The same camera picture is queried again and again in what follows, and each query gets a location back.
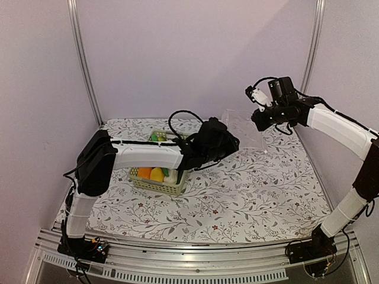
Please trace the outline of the clear zip top bag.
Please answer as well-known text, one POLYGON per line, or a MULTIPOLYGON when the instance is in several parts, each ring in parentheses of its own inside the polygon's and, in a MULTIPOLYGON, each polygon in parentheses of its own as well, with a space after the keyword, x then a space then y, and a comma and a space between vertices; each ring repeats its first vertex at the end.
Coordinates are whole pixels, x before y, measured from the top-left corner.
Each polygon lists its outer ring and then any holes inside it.
POLYGON ((227 109, 223 112, 221 121, 227 126, 228 131, 239 139, 241 149, 268 152, 263 135, 252 122, 249 111, 227 109))

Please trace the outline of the green cucumber toy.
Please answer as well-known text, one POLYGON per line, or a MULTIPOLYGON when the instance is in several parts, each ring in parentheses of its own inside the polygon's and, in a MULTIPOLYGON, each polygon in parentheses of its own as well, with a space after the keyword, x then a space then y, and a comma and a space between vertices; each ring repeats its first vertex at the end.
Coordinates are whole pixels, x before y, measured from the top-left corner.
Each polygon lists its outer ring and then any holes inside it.
POLYGON ((169 170, 167 168, 162 168, 163 174, 169 176, 169 170))

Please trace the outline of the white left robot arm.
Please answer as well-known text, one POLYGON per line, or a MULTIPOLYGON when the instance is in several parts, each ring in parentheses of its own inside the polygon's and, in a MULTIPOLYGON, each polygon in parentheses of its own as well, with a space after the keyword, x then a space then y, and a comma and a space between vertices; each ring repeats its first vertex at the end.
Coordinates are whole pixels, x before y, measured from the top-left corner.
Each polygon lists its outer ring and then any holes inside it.
POLYGON ((73 182, 68 195, 64 234, 65 247, 76 257, 88 252, 86 222, 97 198, 108 190, 112 172, 129 167, 161 167, 179 171, 214 166, 239 149, 240 141, 217 118, 202 121, 200 129, 187 137, 171 128, 171 141, 123 140, 98 130, 64 174, 73 182))

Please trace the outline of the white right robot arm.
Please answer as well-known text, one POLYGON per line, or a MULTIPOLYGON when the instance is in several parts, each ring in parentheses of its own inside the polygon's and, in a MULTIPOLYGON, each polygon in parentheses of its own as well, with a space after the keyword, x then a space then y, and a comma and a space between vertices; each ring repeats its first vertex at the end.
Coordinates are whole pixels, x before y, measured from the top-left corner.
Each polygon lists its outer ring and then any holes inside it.
POLYGON ((252 121, 259 131, 276 124, 305 126, 342 146, 340 153, 348 154, 354 159, 354 165, 359 166, 356 177, 349 178, 352 182, 350 190, 313 230, 313 240, 307 243, 306 253, 318 258, 328 250, 329 240, 354 222, 364 208, 378 197, 378 133, 343 116, 319 97, 282 96, 269 99, 265 94, 253 91, 249 99, 258 104, 252 121))

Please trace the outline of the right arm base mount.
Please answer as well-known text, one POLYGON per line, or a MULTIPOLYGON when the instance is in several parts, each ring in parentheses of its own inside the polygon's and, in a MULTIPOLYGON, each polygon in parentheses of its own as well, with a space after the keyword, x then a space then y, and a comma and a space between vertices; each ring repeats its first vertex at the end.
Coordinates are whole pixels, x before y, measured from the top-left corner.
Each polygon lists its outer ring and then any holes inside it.
POLYGON ((285 255, 291 264, 332 256, 336 252, 337 248, 334 238, 323 236, 313 236, 308 241, 290 242, 285 247, 285 255))

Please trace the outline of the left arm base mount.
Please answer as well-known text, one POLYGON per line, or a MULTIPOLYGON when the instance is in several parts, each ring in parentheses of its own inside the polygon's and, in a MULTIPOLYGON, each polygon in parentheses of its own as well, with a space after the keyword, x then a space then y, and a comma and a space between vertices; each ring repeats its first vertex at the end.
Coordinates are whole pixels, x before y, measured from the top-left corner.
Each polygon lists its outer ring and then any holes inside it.
POLYGON ((101 241, 98 237, 87 240, 85 237, 69 238, 62 235, 57 252, 67 256, 72 256, 79 260, 104 264, 109 251, 109 243, 101 241))

